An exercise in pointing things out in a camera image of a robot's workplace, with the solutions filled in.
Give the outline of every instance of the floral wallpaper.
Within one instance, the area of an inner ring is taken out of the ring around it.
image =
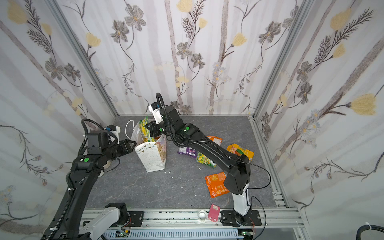
[[[289,0],[61,1],[119,114],[251,114],[299,10]]]
[[[383,12],[382,1],[315,1],[257,116],[311,239],[382,225]]]
[[[39,239],[66,190],[80,120],[114,116],[43,1],[0,6],[0,235]]]

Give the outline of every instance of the white bag handle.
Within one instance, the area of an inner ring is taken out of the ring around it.
[[[127,124],[125,125],[125,136],[127,136],[127,138],[130,140],[130,138],[128,137],[128,135],[127,135],[127,126],[128,126],[128,123],[129,122],[131,122],[132,121],[132,130],[134,130],[135,129],[135,121],[133,121],[133,120],[129,120],[128,122],[127,122]]]

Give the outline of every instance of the pink phone case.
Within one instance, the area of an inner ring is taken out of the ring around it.
[[[213,222],[217,222],[219,213],[220,213],[220,207],[212,204],[208,214],[209,220]]]

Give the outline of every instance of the white paper bag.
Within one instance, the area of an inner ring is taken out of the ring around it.
[[[167,141],[166,136],[161,137],[156,142],[143,142],[139,123],[134,127],[132,140],[137,142],[135,152],[139,156],[147,172],[164,170],[167,158]]]

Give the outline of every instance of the green snack bag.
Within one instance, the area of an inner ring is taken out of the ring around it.
[[[214,143],[221,145],[221,142],[223,141],[220,137],[213,137],[213,136],[207,136],[210,140],[212,140]],[[213,168],[216,167],[216,163],[212,162],[209,158],[207,158],[204,154],[198,152],[196,156],[196,162],[206,164],[208,166],[211,166]]]
[[[207,158],[204,154],[202,154],[201,152],[198,152],[197,153],[197,156],[196,156],[196,162],[199,162],[199,163],[202,163],[202,164],[206,164],[208,166],[211,166],[213,168],[216,167],[216,163],[212,162],[209,158]]]
[[[145,127],[145,125],[148,123],[148,116],[145,116],[143,120],[139,121],[139,127],[141,131],[141,137],[144,142],[155,142],[156,140],[150,136],[150,131]]]

